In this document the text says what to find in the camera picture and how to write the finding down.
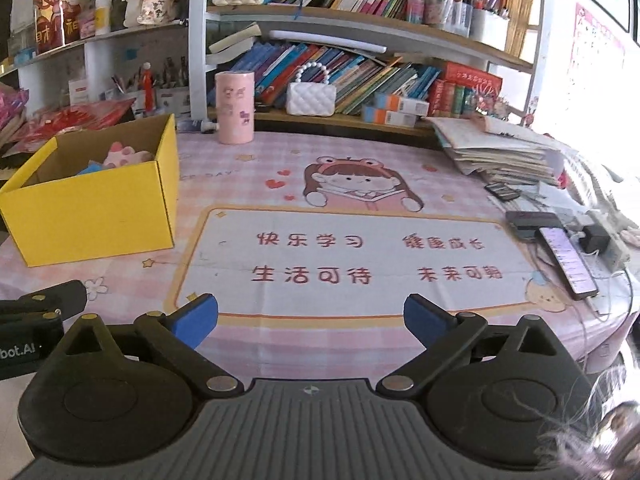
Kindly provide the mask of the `blue small packet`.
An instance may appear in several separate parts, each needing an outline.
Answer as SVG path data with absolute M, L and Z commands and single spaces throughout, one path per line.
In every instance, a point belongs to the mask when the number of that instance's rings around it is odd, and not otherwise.
M 83 174 L 95 174 L 96 172 L 104 169 L 105 166 L 99 162 L 89 162 L 86 168 L 78 172 L 78 176 L 82 176 Z

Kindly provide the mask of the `pink plush pig toy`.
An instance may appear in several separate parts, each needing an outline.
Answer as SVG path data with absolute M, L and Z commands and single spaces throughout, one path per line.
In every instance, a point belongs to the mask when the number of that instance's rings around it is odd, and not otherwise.
M 114 142 L 102 162 L 102 168 L 115 169 L 150 162 L 153 159 L 154 155 L 148 151 L 136 151 L 132 146 Z

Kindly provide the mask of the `black flat device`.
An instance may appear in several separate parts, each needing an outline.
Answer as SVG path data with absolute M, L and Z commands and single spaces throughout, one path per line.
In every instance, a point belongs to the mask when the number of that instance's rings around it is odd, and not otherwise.
M 563 223 L 553 212 L 507 211 L 506 222 L 515 231 L 536 232 L 540 228 L 562 228 Z

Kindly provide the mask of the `pink cartoon tablecloth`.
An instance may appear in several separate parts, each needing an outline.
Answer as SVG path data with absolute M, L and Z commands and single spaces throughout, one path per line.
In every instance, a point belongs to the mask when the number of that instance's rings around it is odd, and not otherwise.
M 614 356 L 639 311 L 631 273 L 592 264 L 600 292 L 573 301 L 544 252 L 520 242 L 484 186 L 442 153 L 261 133 L 230 146 L 183 134 L 174 246 L 57 266 L 1 247 L 1 295 L 82 281 L 107 323 L 170 312 L 209 292 L 201 352 L 244 378 L 378 378 L 412 358 L 402 305 L 419 294 L 496 324 L 542 316 L 590 368 Z

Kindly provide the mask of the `white power strip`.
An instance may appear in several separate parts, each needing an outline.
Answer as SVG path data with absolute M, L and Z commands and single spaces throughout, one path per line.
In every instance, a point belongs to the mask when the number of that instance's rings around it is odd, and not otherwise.
M 570 201 L 567 229 L 585 255 L 595 254 L 611 273 L 623 271 L 639 249 L 639 222 L 610 202 L 587 206 Z

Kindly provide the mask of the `stack of papers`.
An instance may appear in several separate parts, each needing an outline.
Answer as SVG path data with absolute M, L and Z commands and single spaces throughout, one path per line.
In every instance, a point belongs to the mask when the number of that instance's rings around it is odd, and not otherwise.
M 431 117 L 446 154 L 468 176 L 487 183 L 560 184 L 568 147 L 548 136 L 500 119 Z

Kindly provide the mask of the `pink wrapped bouquet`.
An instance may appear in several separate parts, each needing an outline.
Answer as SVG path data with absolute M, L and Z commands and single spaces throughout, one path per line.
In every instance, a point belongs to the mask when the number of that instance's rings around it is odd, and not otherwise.
M 7 144 L 25 122 L 29 91 L 0 84 L 0 146 Z

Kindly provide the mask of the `red figurine bottle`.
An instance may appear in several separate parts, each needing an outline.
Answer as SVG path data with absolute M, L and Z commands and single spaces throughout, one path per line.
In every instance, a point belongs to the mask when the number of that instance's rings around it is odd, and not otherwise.
M 154 110 L 154 90 L 151 63 L 144 62 L 141 71 L 141 88 L 143 90 L 143 110 L 145 115 L 149 115 Z

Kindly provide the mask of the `white pen holder box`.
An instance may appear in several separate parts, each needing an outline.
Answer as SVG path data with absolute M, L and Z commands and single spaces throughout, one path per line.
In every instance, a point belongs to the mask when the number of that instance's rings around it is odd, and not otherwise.
M 134 90 L 122 93 L 117 88 L 107 89 L 101 94 L 102 100 L 132 100 L 131 110 L 134 116 L 143 115 L 145 112 L 143 90 Z M 176 116 L 189 116 L 191 113 L 190 93 L 188 87 L 167 89 L 153 89 L 155 110 L 164 113 L 172 113 Z

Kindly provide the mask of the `orange white box lower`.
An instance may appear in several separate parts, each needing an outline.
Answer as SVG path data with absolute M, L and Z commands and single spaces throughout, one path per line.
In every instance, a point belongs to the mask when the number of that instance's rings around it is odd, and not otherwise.
M 369 124 L 413 128 L 418 118 L 413 114 L 396 112 L 396 110 L 383 110 L 374 106 L 364 106 L 361 110 L 361 119 Z

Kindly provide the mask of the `orange white box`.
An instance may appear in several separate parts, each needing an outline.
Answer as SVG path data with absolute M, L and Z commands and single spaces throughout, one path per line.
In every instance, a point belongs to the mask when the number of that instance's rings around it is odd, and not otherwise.
M 417 99 L 406 98 L 399 94 L 384 94 L 376 92 L 374 106 L 380 110 L 390 110 L 402 114 L 426 117 L 430 109 L 430 103 Z
M 374 106 L 364 106 L 361 110 L 361 119 L 369 124 L 413 128 L 418 118 L 413 114 L 396 112 L 396 110 L 383 110 Z

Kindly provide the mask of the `pink cylindrical tin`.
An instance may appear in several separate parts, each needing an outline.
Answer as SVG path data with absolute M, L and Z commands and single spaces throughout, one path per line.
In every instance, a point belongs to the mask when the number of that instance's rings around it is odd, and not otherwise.
M 254 140 L 253 72 L 220 72 L 215 77 L 218 140 L 240 145 Z

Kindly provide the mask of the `white quilted pearl handbag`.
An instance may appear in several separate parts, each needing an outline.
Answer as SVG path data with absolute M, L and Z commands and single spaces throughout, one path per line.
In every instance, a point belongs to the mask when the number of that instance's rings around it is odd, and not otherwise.
M 320 70 L 321 82 L 303 81 L 303 74 L 311 68 Z M 292 116 L 330 117 L 335 113 L 336 95 L 328 68 L 319 62 L 308 62 L 296 70 L 294 81 L 288 84 L 285 111 Z

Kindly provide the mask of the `white bookshelf unit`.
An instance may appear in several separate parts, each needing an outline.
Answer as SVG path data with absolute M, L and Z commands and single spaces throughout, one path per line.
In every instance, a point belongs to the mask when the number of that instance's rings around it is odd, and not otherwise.
M 60 59 L 82 49 L 80 65 L 85 69 L 89 98 L 95 101 L 111 87 L 116 67 L 124 62 L 124 56 L 116 51 L 141 47 L 145 41 L 155 39 L 157 45 L 149 54 L 139 53 L 137 60 L 163 60 L 172 51 L 184 54 L 190 68 L 191 116 L 202 119 L 206 115 L 206 76 L 217 68 L 207 61 L 213 34 L 252 23 L 260 27 L 265 39 L 309 40 L 315 44 L 396 56 L 403 61 L 420 54 L 432 60 L 442 58 L 477 68 L 504 66 L 529 76 L 536 70 L 532 63 L 468 37 L 394 18 L 309 6 L 208 8 L 205 3 L 206 0 L 190 0 L 189 18 L 184 22 L 125 28 L 79 40 L 36 56 L 25 64 L 12 66 L 1 76 L 10 77 L 29 90 L 27 111 L 32 114 L 58 102 L 67 82 Z

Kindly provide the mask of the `red gift bag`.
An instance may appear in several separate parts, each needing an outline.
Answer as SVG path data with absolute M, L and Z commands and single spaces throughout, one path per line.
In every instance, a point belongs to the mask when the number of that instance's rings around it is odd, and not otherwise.
M 80 0 L 32 0 L 32 6 L 38 54 L 80 39 Z

